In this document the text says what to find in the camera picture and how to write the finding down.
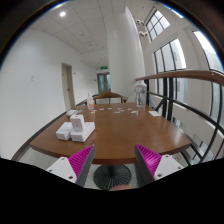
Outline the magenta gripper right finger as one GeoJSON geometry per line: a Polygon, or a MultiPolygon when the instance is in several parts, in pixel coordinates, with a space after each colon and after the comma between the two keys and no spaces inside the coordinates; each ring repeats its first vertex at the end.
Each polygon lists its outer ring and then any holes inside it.
{"type": "Polygon", "coordinates": [[[134,154],[137,159],[135,168],[140,187],[183,169],[171,155],[161,156],[139,144],[135,145],[134,154]]]}

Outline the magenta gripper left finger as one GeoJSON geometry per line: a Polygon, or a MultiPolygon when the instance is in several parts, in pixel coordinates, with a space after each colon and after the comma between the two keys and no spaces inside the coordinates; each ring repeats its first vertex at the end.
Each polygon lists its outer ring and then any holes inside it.
{"type": "Polygon", "coordinates": [[[83,187],[94,157],[95,146],[91,145],[70,157],[60,157],[47,171],[83,187]]]}

